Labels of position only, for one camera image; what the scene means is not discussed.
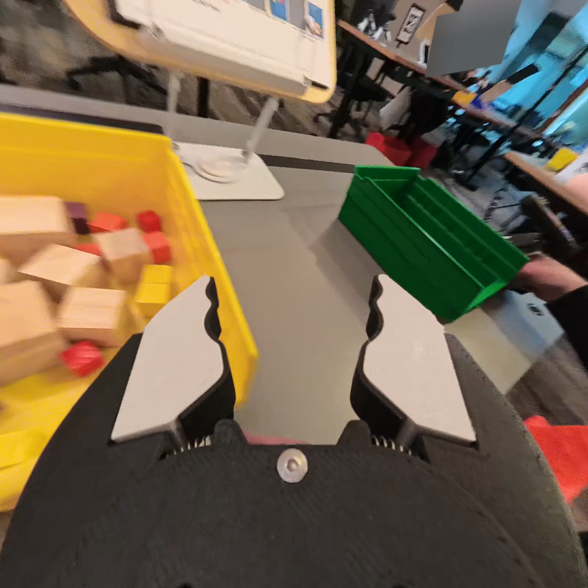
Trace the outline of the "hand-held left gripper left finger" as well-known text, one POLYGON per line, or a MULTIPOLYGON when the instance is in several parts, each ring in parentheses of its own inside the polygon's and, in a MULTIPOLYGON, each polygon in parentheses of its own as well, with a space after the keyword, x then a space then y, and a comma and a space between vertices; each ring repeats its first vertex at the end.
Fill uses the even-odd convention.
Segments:
POLYGON ((215 279, 203 276, 115 356, 110 384, 121 399, 112 443, 153 435, 210 443, 217 423, 232 418, 236 392, 218 310, 215 279))

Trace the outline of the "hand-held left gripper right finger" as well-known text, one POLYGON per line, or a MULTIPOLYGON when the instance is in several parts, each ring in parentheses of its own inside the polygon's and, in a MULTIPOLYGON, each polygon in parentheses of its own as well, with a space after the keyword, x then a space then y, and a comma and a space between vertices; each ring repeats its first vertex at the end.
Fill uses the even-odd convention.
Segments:
POLYGON ((365 331, 350 403, 371 437, 392 445, 422 435, 476 443, 444 327, 385 274, 371 283, 365 331))

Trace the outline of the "pile of wooden cubes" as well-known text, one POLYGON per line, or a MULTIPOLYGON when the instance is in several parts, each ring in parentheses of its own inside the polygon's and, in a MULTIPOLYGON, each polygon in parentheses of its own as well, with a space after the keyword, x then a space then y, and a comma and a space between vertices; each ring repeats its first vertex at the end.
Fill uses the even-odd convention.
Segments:
POLYGON ((152 210, 88 215, 56 196, 1 196, 1 386, 62 364, 83 378, 122 344, 129 291, 170 298, 171 245, 152 210))

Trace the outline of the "green plastic bin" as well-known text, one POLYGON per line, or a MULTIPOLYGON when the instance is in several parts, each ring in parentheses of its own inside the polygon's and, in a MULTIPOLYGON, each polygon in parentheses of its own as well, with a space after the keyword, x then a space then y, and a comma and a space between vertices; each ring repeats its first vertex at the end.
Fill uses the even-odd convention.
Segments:
POLYGON ((496 295, 529 261, 418 168, 355 166, 338 218, 386 275, 445 323, 496 295))

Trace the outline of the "yellow plastic bin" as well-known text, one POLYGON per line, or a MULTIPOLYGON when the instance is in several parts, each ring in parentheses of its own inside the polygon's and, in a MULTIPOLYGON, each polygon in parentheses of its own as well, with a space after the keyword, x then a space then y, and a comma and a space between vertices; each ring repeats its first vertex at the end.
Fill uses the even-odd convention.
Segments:
MULTIPOLYGON (((239 298, 166 136, 109 126, 1 114, 1 194, 48 195, 128 220, 152 210, 171 242, 172 293, 213 276, 221 341, 236 404, 247 400, 259 352, 239 298)), ((99 369, 79 378, 62 363, 1 387, 1 511, 12 511, 49 439, 99 369)))

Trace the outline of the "yellow box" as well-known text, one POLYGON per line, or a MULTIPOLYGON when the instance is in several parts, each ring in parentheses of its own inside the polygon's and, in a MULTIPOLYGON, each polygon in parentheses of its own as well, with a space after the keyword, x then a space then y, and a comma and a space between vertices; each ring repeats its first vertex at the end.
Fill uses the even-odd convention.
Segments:
POLYGON ((558 173, 573 163, 578 157, 577 152, 563 146, 545 163, 545 169, 558 173))

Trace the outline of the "person's right hand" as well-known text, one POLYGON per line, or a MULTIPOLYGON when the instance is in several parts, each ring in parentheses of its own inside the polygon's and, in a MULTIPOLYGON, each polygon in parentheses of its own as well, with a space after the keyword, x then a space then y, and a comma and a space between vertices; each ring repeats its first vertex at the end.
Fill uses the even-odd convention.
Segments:
POLYGON ((586 286, 583 277, 544 254, 532 255, 509 285, 511 290, 531 293, 546 303, 586 286))

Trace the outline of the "orange plastic bin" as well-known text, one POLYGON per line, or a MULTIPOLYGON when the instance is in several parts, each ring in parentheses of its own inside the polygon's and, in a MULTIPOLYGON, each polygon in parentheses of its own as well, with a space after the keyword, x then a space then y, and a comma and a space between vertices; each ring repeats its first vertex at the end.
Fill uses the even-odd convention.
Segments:
POLYGON ((552 425, 543 416, 525 420, 543 452, 566 503, 587 487, 587 425, 552 425))

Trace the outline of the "red plastic bin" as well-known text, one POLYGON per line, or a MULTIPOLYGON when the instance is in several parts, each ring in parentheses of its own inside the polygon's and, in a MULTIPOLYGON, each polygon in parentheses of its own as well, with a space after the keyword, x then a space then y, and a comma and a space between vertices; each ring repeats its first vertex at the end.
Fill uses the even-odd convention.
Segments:
POLYGON ((406 142, 396 136, 379 132, 369 133, 364 144, 377 149, 395 166, 406 166, 412 155, 412 150, 406 142))
POLYGON ((410 156, 406 162, 407 167, 426 169, 437 155, 440 145, 441 143, 424 136, 415 138, 408 144, 410 156))

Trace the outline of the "white sign stand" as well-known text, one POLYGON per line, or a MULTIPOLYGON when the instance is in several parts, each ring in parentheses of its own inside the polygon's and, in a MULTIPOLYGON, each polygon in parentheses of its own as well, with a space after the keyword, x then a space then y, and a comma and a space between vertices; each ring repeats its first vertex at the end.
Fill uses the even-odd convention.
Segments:
POLYGON ((187 173, 198 201, 278 201, 285 191, 258 155, 258 147, 273 115, 279 109, 276 95, 268 95, 242 148, 174 140, 177 105, 184 74, 168 71, 165 131, 171 149, 187 173))

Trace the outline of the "long wooden top desk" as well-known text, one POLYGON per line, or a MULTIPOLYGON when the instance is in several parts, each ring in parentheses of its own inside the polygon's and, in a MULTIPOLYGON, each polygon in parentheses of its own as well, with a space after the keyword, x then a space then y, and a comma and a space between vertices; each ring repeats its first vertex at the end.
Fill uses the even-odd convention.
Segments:
POLYGON ((342 99, 337 110, 332 111, 330 129, 327 137, 337 139, 340 130, 346 125, 349 118, 349 110, 353 102, 359 100, 353 97, 353 93, 359 87, 360 73, 366 73, 364 64, 368 59, 380 59, 383 67, 390 73, 390 78, 401 84, 402 87, 409 87, 425 92, 452 104, 452 107, 460 109, 470 119, 480 121, 500 129, 500 139, 481 158, 481 164, 489 161, 490 157, 512 136, 521 136, 525 139, 538 141, 545 139, 543 133, 533 130, 523 124, 529 112, 520 117, 517 122, 512 122, 504 117, 493 114, 488 110, 484 111, 472 105, 466 105, 458 97, 459 92, 465 92, 465 87, 458 84, 448 76, 427 77, 423 66, 403 57, 349 23, 339 20, 337 27, 346 36, 343 53, 337 62, 337 81, 343 90, 342 99))

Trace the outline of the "small black framed sign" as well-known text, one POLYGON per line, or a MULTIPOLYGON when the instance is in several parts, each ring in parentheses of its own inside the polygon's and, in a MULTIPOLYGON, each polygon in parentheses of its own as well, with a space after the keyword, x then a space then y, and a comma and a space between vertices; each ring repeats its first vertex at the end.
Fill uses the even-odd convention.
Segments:
POLYGON ((414 2, 411 4, 401 27, 396 35, 396 43, 400 45, 408 45, 419 26, 421 25, 422 19, 425 15, 426 10, 414 2))

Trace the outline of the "white instruction sheet board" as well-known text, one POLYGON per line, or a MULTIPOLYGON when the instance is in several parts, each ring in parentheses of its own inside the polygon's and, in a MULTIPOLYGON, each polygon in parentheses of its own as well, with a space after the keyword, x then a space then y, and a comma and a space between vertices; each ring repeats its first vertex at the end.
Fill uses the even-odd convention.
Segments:
POLYGON ((131 61, 324 104, 336 83, 333 1, 64 1, 131 61))

